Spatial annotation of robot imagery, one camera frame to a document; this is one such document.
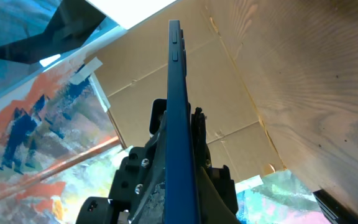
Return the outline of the blue Galaxy smartphone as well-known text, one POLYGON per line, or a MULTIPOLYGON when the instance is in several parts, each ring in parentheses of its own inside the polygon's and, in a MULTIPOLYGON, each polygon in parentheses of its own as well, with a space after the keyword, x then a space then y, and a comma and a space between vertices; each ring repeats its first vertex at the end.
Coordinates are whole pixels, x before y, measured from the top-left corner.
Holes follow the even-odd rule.
POLYGON ((187 135, 188 94, 186 50, 180 21, 168 23, 168 79, 166 113, 165 222, 201 222, 192 139, 187 135), (185 118, 178 128, 177 118, 185 118))

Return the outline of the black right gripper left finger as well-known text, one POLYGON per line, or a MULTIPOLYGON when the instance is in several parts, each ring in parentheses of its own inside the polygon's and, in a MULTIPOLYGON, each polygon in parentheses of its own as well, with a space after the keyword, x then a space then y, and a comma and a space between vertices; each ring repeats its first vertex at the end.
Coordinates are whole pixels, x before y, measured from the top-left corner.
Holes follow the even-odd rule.
POLYGON ((165 182, 157 184, 130 224, 164 224, 165 182))

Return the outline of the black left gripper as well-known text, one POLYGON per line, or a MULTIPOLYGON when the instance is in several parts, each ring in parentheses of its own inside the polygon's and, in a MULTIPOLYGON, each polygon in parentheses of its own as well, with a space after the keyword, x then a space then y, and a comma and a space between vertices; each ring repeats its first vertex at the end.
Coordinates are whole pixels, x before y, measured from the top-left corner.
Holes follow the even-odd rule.
MULTIPOLYGON (((129 223, 140 212, 154 187, 165 182, 166 112, 160 128, 144 147, 134 147, 123 158, 107 197, 88 197, 77 216, 77 223, 129 223)), ((234 181, 227 166, 211 167, 206 143, 206 116, 197 107, 191 115, 191 133, 196 168, 202 167, 219 196, 236 215, 238 203, 234 181)))

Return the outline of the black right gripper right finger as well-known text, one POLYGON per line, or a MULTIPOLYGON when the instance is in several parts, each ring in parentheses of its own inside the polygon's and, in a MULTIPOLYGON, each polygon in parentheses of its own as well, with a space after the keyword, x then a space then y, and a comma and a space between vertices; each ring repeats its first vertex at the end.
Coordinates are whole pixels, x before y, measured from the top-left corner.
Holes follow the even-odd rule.
POLYGON ((201 222, 203 224, 240 224, 230 209, 226 206, 206 171, 196 169, 201 222))

